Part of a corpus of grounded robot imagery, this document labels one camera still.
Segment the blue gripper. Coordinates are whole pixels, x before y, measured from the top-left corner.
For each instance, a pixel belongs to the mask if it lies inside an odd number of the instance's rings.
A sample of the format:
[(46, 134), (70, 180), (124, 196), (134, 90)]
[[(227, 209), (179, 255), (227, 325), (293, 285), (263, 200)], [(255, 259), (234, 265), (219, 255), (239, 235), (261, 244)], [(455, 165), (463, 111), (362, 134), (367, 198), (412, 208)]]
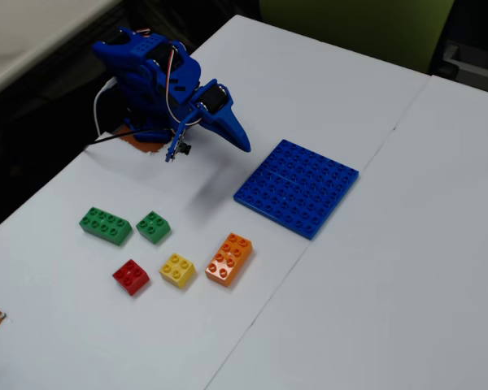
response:
[(249, 138), (233, 113), (231, 94), (217, 79), (212, 79), (198, 88), (190, 104), (202, 119), (200, 126), (214, 132), (240, 150), (251, 152)]

